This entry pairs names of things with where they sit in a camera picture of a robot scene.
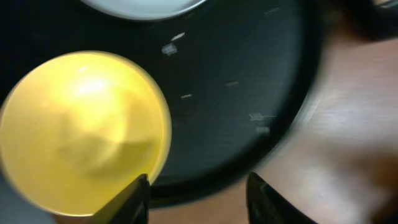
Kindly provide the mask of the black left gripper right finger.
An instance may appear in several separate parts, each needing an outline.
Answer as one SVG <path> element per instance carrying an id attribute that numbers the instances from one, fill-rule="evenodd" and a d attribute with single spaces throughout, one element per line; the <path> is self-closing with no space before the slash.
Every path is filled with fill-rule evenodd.
<path id="1" fill-rule="evenodd" d="M 255 172 L 246 182 L 249 224 L 315 224 Z"/>

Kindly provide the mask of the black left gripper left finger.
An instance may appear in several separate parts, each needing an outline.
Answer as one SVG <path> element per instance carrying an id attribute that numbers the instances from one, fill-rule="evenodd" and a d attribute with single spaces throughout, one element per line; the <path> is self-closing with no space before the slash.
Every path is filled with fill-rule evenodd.
<path id="1" fill-rule="evenodd" d="M 150 183 L 147 174 L 141 174 L 85 223 L 148 224 L 149 201 Z"/>

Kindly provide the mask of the yellow bowl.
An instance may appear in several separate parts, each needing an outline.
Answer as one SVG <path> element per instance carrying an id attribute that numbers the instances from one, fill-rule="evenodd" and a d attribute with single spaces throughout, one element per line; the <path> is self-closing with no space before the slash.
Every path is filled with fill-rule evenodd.
<path id="1" fill-rule="evenodd" d="M 140 175 L 155 182 L 171 139 L 158 84 L 108 52 L 44 62 L 1 106 L 2 173 L 28 202 L 59 215 L 93 215 Z"/>

